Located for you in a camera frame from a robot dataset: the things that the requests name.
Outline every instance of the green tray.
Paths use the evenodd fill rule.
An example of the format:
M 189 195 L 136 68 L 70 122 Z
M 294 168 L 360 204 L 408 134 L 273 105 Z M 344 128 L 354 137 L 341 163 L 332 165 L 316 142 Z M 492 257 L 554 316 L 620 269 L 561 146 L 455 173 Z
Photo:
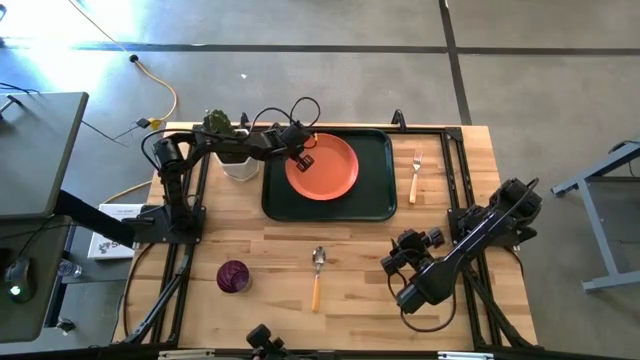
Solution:
M 278 221 L 383 221 L 396 212 L 396 181 L 391 139 L 376 129 L 322 129 L 346 141 L 358 157 L 353 187 L 343 196 L 315 201 L 289 184 L 283 159 L 265 164 L 262 210 Z

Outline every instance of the utensil handle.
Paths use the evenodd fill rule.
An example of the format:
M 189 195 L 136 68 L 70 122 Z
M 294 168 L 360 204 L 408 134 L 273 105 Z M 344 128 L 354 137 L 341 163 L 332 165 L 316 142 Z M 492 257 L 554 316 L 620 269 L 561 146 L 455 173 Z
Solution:
M 409 202 L 416 203 L 416 193 L 418 192 L 418 174 L 413 173 L 413 180 L 411 180 L 411 193 L 409 193 Z
M 318 312 L 320 309 L 320 276 L 316 275 L 313 281 L 313 300 L 311 301 L 311 311 Z

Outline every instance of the purple cup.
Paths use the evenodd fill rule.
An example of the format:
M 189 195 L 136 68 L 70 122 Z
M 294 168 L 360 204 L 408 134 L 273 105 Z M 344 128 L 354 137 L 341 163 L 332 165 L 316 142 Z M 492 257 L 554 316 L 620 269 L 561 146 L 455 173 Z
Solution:
M 247 291 L 251 287 L 251 275 L 247 265 L 238 260 L 227 261 L 218 269 L 216 281 L 227 294 Z

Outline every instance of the gray floor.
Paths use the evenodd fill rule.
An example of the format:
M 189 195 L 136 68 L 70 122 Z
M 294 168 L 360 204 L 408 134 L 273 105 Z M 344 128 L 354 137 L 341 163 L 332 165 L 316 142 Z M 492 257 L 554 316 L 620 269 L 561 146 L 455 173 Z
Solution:
M 0 49 L 0 81 L 42 91 L 87 91 L 85 121 L 109 134 L 140 117 L 162 115 L 170 95 L 116 51 L 70 51 L 75 41 L 104 41 L 66 2 L 7 1 L 6 40 L 37 38 L 29 49 Z M 436 0 L 83 1 L 117 39 L 150 43 L 444 46 Z M 458 46 L 639 47 L 640 3 L 627 0 L 449 0 Z M 403 109 L 411 123 L 459 124 L 446 54 L 141 52 L 175 86 L 178 121 L 205 109 L 237 118 L 299 96 L 318 99 L 321 121 L 386 123 Z M 544 209 L 536 239 L 522 246 L 525 279 L 540 344 L 554 350 L 638 358 L 640 285 L 593 295 L 580 281 L 605 274 L 582 200 L 547 191 L 640 136 L 638 56 L 460 56 L 473 124 L 490 126 L 503 179 L 541 179 Z M 136 131 L 129 148 L 82 127 L 64 187 L 98 204 L 148 180 Z M 640 172 L 640 162 L 635 166 Z M 130 201 L 144 199 L 145 190 Z M 109 341 L 122 282 L 70 285 L 63 316 L 81 326 L 51 331 L 0 353 L 83 347 Z M 82 301 L 91 294 L 99 301 Z M 101 324 L 97 329 L 82 326 Z

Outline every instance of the butcher block tabletop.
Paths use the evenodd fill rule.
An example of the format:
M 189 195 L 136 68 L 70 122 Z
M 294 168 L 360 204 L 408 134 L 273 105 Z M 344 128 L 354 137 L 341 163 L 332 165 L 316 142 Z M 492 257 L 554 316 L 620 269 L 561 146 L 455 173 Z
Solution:
M 193 125 L 195 123 L 169 123 L 167 128 L 190 129 Z M 489 129 L 485 126 L 461 128 L 476 203 L 487 205 L 501 184 Z M 389 136 L 393 145 L 398 208 L 395 215 L 384 222 L 287 223 L 269 219 L 261 207 L 262 168 L 257 177 L 242 183 L 228 178 L 218 162 L 211 159 L 203 199 L 207 208 L 206 224 L 202 241 L 195 249 L 179 347 L 248 349 L 247 333 L 262 323 L 274 336 L 281 337 L 289 349 L 473 348 L 461 276 L 456 285 L 455 318 L 448 327 L 435 333 L 416 333 L 405 327 L 387 289 L 380 259 L 388 255 L 391 238 L 410 228 L 427 231 L 440 227 L 447 243 L 433 253 L 442 256 L 451 249 L 446 218 L 451 204 L 439 137 Z M 461 184 L 453 143 L 450 148 L 457 184 Z M 409 204 L 411 164 L 416 149 L 423 152 L 422 167 L 417 201 Z M 199 165 L 194 167 L 191 193 L 195 192 L 198 169 Z M 162 204 L 162 194 L 160 181 L 154 176 L 148 203 Z M 461 206 L 465 206 L 461 186 L 458 196 Z M 327 254 L 320 275 L 318 313 L 311 311 L 314 282 L 311 253 L 316 246 L 323 246 Z M 136 269 L 126 304 L 129 331 L 135 329 L 158 298 L 167 248 L 168 245 L 157 244 Z M 502 248 L 487 249 L 486 257 L 498 305 L 521 335 L 536 343 L 518 263 Z M 253 283 L 247 292 L 230 295 L 218 288 L 216 272 L 228 260 L 240 260 L 249 267 Z M 408 269 L 407 266 L 403 271 L 407 278 L 411 274 Z M 402 287 L 398 277 L 394 277 L 392 284 L 394 291 Z M 481 328 L 488 340 L 486 312 L 479 300 L 478 303 Z M 163 340 L 173 319 L 174 304 L 175 296 L 165 315 Z M 446 321 L 451 306 L 452 298 L 437 306 L 425 304 L 407 318 L 416 327 L 434 327 Z M 123 338 L 120 321 L 114 341 Z

